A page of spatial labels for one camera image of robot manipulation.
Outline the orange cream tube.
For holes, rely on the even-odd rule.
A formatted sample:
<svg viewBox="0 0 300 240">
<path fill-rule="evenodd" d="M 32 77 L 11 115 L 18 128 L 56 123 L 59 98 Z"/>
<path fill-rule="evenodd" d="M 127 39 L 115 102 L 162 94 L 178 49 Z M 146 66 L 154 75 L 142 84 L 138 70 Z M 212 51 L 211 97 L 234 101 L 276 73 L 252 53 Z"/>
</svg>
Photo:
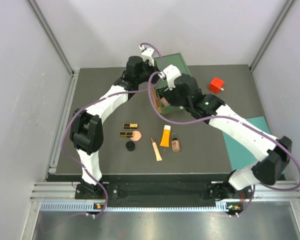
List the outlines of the orange cream tube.
<svg viewBox="0 0 300 240">
<path fill-rule="evenodd" d="M 168 148 L 170 146 L 171 126 L 165 125 L 161 136 L 160 146 Z"/>
</svg>

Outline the BB cream foundation bottle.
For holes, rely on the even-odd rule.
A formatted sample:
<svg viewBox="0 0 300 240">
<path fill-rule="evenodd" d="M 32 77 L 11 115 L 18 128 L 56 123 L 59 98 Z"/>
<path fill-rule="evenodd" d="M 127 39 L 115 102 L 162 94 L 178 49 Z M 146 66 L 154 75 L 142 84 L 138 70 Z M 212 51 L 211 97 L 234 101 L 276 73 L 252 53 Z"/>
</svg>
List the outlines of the BB cream foundation bottle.
<svg viewBox="0 0 300 240">
<path fill-rule="evenodd" d="M 174 153 L 177 153 L 181 150 L 179 138 L 178 138 L 178 135 L 176 133 L 172 134 L 171 147 L 172 147 L 172 151 Z"/>
</svg>

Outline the pink makeup sponge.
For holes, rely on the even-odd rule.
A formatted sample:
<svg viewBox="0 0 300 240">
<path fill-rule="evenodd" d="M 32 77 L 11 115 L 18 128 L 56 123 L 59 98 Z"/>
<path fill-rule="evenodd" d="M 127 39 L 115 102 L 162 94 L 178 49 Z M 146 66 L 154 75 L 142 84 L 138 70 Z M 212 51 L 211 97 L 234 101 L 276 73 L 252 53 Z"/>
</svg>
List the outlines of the pink makeup sponge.
<svg viewBox="0 0 300 240">
<path fill-rule="evenodd" d="M 142 138 L 142 134 L 140 131 L 133 131 L 132 132 L 132 137 L 130 138 L 132 141 L 137 142 Z"/>
</svg>

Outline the slim beige concealer tube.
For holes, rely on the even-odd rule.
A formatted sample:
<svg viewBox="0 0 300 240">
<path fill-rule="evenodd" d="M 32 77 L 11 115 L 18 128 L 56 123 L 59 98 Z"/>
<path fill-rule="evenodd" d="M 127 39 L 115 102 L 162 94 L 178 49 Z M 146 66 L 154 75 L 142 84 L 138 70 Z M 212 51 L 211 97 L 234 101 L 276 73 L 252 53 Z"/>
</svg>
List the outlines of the slim beige concealer tube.
<svg viewBox="0 0 300 240">
<path fill-rule="evenodd" d="M 161 154 L 159 152 L 157 143 L 156 143 L 156 141 L 153 137 L 151 138 L 151 143 L 152 143 L 152 147 L 153 147 L 153 150 L 154 150 L 156 161 L 157 162 L 162 161 L 163 159 L 162 159 Z"/>
</svg>

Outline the beige foundation bottle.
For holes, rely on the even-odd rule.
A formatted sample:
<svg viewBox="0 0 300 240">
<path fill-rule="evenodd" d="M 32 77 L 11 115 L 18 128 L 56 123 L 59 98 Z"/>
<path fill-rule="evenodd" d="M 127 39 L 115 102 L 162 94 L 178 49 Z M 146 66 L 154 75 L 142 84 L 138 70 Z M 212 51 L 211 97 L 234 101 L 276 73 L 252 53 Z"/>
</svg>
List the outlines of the beige foundation bottle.
<svg viewBox="0 0 300 240">
<path fill-rule="evenodd" d="M 168 106 L 170 106 L 169 102 L 168 102 L 164 97 L 162 97 L 162 98 L 160 99 L 160 101 L 161 101 L 161 104 L 162 104 L 163 107 L 168 107 Z"/>
</svg>

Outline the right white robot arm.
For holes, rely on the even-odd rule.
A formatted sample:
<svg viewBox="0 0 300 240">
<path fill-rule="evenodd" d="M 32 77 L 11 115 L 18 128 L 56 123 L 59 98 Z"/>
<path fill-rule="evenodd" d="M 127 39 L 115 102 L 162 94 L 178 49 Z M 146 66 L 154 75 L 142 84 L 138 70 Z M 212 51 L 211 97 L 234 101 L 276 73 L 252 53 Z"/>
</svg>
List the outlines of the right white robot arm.
<svg viewBox="0 0 300 240">
<path fill-rule="evenodd" d="M 226 181 L 216 186 L 229 198 L 254 184 L 273 186 L 290 163 L 292 141 L 283 136 L 277 138 L 261 131 L 236 114 L 223 100 L 213 94 L 203 94 L 194 77 L 177 73 L 159 78 L 167 86 L 159 91 L 173 107 L 183 107 L 196 120 L 219 129 L 243 145 L 256 158 L 256 163 L 233 170 Z"/>
</svg>

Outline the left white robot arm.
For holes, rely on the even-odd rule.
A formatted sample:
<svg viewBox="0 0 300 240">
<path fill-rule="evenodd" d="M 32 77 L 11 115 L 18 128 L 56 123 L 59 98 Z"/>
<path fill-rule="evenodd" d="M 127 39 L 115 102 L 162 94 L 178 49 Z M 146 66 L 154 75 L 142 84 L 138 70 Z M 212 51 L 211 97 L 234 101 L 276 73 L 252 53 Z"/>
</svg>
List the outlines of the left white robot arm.
<svg viewBox="0 0 300 240">
<path fill-rule="evenodd" d="M 131 56 L 126 69 L 113 83 L 109 91 L 95 103 L 80 111 L 71 124 L 69 138 L 77 150 L 82 167 L 82 184 L 92 198 L 99 198 L 104 191 L 99 165 L 99 150 L 104 141 L 103 123 L 122 104 L 147 82 L 150 75 L 158 70 L 153 57 Z"/>
</svg>

